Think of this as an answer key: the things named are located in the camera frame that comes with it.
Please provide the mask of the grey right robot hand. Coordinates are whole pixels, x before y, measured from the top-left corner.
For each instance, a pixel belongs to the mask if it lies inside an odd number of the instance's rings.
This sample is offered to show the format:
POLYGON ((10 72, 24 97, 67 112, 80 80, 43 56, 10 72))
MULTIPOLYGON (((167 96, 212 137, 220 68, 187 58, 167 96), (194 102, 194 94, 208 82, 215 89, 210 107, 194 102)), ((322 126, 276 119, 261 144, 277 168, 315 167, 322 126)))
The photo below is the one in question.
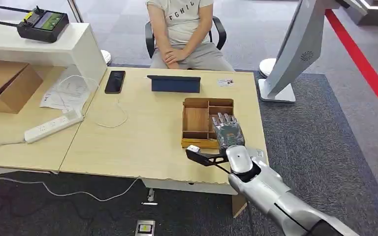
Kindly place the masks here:
POLYGON ((224 153, 231 146, 245 145, 242 128, 234 115, 218 113, 218 117, 212 117, 212 121, 220 153, 224 153))

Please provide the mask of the person's left hand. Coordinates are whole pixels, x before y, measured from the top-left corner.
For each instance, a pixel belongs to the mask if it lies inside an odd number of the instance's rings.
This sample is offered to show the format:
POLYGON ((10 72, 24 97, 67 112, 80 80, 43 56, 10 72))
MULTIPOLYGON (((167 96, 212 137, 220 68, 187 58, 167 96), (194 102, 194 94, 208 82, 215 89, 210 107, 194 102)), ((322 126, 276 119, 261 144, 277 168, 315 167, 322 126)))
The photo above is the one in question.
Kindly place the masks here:
POLYGON ((168 49, 165 53, 163 53, 163 61, 167 65, 171 65, 177 63, 178 61, 184 60, 188 56, 186 50, 184 49, 168 49))

